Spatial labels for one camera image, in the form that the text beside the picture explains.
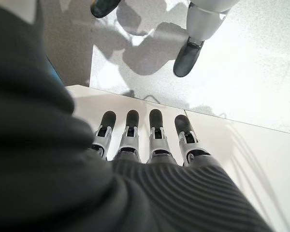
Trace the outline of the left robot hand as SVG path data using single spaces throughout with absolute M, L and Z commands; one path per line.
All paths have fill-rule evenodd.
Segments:
M 0 0 L 0 232 L 269 232 L 216 160 L 102 158 L 49 69 L 37 0 Z

